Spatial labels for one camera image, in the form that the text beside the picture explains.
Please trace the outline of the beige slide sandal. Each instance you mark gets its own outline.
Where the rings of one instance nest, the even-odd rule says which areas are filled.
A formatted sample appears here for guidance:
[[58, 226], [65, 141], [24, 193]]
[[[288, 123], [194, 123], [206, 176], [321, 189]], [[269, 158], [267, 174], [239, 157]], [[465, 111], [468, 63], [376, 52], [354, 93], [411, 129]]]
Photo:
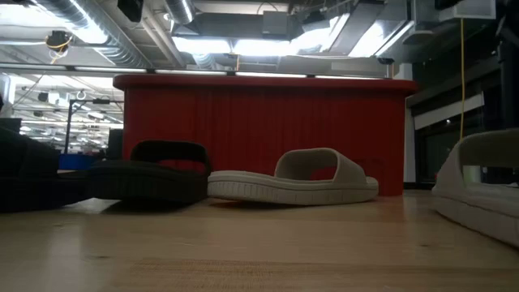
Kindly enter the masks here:
[[379, 183], [333, 148], [288, 151], [273, 175], [220, 170], [208, 177], [208, 196], [270, 204], [334, 205], [373, 200]]
[[432, 195], [440, 215], [519, 248], [519, 183], [467, 182], [466, 166], [519, 168], [519, 128], [468, 135], [452, 148]]

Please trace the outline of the black slide sandal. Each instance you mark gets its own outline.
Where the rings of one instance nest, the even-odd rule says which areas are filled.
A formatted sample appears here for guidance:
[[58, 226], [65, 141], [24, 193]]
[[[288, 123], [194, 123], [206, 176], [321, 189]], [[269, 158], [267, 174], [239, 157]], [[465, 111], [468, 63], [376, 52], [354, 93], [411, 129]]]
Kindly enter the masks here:
[[59, 151], [0, 127], [0, 213], [61, 208], [88, 200], [86, 172], [60, 173]]
[[103, 200], [155, 200], [193, 204], [208, 196], [212, 172], [206, 148], [187, 141], [144, 140], [127, 161], [90, 167], [86, 193]]

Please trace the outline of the red plastic bin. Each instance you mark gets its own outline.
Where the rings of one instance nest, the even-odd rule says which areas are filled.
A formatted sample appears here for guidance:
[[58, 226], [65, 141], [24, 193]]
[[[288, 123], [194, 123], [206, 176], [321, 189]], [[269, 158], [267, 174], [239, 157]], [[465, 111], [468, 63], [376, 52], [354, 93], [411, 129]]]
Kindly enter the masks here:
[[202, 144], [215, 170], [272, 174], [290, 150], [334, 148], [403, 191], [405, 100], [417, 84], [394, 79], [119, 75], [123, 151], [143, 140]]

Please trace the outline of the grey ceiling box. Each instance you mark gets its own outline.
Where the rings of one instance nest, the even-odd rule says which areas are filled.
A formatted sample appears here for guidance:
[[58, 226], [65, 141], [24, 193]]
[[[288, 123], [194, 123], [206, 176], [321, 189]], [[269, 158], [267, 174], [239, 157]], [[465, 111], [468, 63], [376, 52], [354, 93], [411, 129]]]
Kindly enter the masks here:
[[302, 25], [295, 15], [279, 11], [264, 11], [262, 16], [264, 39], [291, 41], [303, 33]]

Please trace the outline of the blue box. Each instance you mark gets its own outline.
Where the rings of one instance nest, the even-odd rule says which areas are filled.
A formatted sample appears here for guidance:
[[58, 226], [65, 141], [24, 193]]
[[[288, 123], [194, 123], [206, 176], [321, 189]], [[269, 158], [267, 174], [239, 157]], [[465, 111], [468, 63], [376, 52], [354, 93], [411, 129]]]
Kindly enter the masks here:
[[58, 168], [60, 170], [87, 170], [99, 160], [98, 157], [84, 154], [61, 154]]

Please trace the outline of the black ceiling box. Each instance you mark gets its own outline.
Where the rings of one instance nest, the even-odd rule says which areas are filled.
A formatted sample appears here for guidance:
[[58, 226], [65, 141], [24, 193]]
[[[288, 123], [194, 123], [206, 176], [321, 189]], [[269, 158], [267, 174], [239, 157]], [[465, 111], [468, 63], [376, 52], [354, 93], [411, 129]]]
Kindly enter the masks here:
[[138, 23], [142, 19], [144, 0], [118, 0], [118, 9], [131, 21]]

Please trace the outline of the thin black metal stand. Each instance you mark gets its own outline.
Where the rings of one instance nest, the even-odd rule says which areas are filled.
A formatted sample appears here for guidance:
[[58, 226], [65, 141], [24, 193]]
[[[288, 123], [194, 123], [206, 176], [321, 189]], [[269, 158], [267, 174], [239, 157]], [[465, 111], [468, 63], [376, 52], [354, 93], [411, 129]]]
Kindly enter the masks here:
[[108, 96], [69, 100], [65, 125], [64, 154], [92, 144], [107, 148], [110, 130], [123, 129], [124, 101]]

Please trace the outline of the black stand pole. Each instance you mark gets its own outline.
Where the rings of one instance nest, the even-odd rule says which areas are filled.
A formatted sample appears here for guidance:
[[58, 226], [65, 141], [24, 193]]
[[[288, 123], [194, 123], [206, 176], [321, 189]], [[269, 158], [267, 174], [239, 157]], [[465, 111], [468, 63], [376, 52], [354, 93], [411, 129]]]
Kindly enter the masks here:
[[519, 127], [519, 0], [497, 0], [503, 128]]

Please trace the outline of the overhead strip light rail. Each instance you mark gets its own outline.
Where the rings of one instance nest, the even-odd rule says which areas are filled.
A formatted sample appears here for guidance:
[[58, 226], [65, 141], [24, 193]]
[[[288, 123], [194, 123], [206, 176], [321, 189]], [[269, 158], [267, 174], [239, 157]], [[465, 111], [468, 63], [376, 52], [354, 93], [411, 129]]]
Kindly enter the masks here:
[[313, 75], [292, 73], [267, 73], [253, 71], [201, 71], [180, 69], [144, 69], [127, 67], [95, 67], [73, 65], [50, 65], [39, 63], [0, 62], [0, 71], [21, 74], [116, 76], [116, 75], [226, 75], [275, 78], [319, 78], [319, 79], [387, 79], [387, 77], [365, 75]]

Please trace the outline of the small silver ceiling duct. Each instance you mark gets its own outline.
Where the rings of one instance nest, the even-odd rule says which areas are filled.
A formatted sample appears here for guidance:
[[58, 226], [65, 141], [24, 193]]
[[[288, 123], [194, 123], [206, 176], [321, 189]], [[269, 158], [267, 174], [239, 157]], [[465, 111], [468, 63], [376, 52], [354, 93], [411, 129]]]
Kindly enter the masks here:
[[195, 18], [195, 7], [191, 0], [165, 0], [165, 7], [176, 24], [189, 24]]

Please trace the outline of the large silver ceiling duct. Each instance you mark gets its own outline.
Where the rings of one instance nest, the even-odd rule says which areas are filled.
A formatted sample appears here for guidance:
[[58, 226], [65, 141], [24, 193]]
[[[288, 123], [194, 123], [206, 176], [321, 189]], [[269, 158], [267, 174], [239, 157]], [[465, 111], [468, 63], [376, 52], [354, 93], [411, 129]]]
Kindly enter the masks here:
[[30, 0], [116, 67], [151, 68], [151, 62], [96, 0]]

